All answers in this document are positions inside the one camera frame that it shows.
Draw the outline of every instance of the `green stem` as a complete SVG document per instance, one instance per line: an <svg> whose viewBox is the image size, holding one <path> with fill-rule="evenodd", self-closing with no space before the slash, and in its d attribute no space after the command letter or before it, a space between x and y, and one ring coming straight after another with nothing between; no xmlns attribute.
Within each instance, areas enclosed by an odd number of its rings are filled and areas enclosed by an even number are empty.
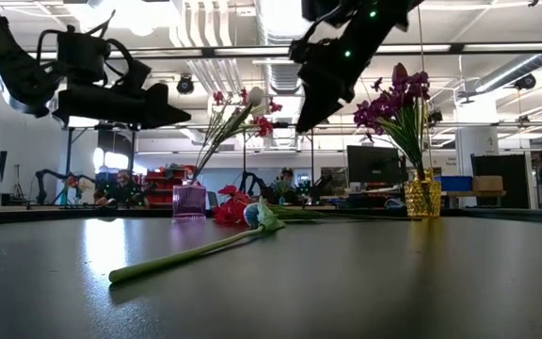
<svg viewBox="0 0 542 339"><path fill-rule="evenodd" d="M128 279L136 278L138 276L141 276L147 273L152 273L162 268L166 268L169 266L177 265L179 263L183 263L191 259L195 259L201 256L202 254L208 253L212 250L222 249L244 238L247 238L253 235L262 234L263 231L264 231L264 227L260 226L256 230L241 232L240 234L236 234L234 236L228 237L227 239L219 240L212 244L202 246L196 249L186 250L179 254L170 255L168 257L164 257L160 259L155 259L147 263L142 263L142 264L137 264L133 266L128 266L125 268L116 269L110 272L110 275L108 276L108 280L111 283L119 283L122 281L126 281Z"/></svg>

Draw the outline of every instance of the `vase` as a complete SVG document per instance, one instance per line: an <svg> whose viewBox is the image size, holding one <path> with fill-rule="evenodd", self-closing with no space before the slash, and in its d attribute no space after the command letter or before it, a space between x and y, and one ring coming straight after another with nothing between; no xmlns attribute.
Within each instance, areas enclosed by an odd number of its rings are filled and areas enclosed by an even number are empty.
<svg viewBox="0 0 542 339"><path fill-rule="evenodd" d="M426 178L405 183L406 213L411 218L440 217L440 182L426 172Z"/></svg>
<svg viewBox="0 0 542 339"><path fill-rule="evenodd" d="M191 184L174 186L173 217L206 217L206 188Z"/></svg>

